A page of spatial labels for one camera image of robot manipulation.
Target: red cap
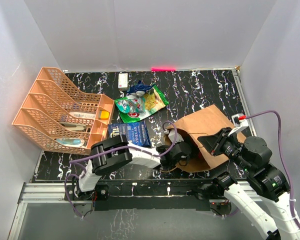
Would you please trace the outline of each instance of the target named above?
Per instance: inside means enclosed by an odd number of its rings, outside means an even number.
[[[243,120],[243,119],[246,119],[246,117],[247,117],[246,115],[243,115],[243,116],[238,117],[238,119]]]

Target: snack bag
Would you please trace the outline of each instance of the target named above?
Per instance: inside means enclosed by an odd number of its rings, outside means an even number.
[[[131,99],[123,99],[117,101],[115,105],[121,113],[143,113],[145,111],[145,99],[143,97],[135,97]]]
[[[119,99],[114,100],[115,105],[119,108],[118,103],[122,100],[132,100],[137,98],[136,96],[129,95]],[[145,119],[155,112],[163,109],[165,106],[169,104],[167,99],[165,98],[164,94],[158,89],[155,85],[153,88],[147,92],[139,99],[144,99],[144,112],[127,112],[124,113],[120,110],[119,114],[124,123],[135,123],[139,122],[142,119]]]
[[[130,143],[140,147],[151,147],[148,129],[144,121],[109,124],[108,133],[109,138],[123,134]]]

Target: white box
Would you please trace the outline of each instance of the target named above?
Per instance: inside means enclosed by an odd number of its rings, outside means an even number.
[[[118,79],[118,88],[119,91],[127,91],[128,90],[128,73],[119,73]]]

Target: orange plastic file organizer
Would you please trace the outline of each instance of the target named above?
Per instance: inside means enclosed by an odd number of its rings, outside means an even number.
[[[107,137],[115,103],[104,94],[85,93],[58,68],[43,67],[13,120],[28,138],[45,151],[89,155],[91,146]],[[108,111],[107,120],[99,112]],[[80,118],[70,112],[93,114]],[[84,125],[84,131],[72,131],[64,123]],[[71,147],[56,141],[61,138],[83,139],[82,147]]]

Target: blue snack package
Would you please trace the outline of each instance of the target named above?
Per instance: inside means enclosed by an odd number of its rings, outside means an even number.
[[[144,121],[109,124],[108,133],[109,138],[123,134],[130,143],[140,147],[151,147],[148,129]]]

